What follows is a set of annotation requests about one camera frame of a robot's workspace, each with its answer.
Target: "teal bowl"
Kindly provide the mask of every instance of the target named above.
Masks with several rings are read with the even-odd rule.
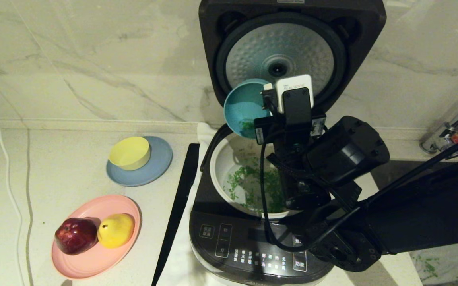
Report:
[[[259,78],[248,79],[235,87],[224,103],[224,118],[231,130],[239,136],[256,139],[254,119],[270,116],[262,109],[262,95],[267,81]]]

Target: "apple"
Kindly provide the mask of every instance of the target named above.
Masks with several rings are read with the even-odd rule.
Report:
[[[95,246],[97,226],[88,218],[69,218],[56,230],[58,248],[66,255],[78,255]]]

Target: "pink plate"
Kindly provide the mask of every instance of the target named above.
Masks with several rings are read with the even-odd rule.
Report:
[[[58,248],[56,241],[52,243],[52,262],[60,274],[68,279],[85,279],[109,270],[120,262],[132,248],[140,228],[138,206],[122,195],[106,195],[97,197],[78,208],[71,217],[96,217],[104,220],[111,214],[127,213],[134,218],[134,232],[130,240],[119,248],[105,248],[97,243],[80,255],[66,255]]]

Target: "yellow pear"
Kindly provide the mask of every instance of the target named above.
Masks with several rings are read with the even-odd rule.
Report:
[[[132,237],[133,217],[129,214],[113,214],[100,223],[98,241],[106,248],[123,246]]]

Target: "yellow bowl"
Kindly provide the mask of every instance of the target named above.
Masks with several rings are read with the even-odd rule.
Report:
[[[109,161],[126,171],[137,170],[149,161],[149,142],[142,137],[130,137],[111,149]]]

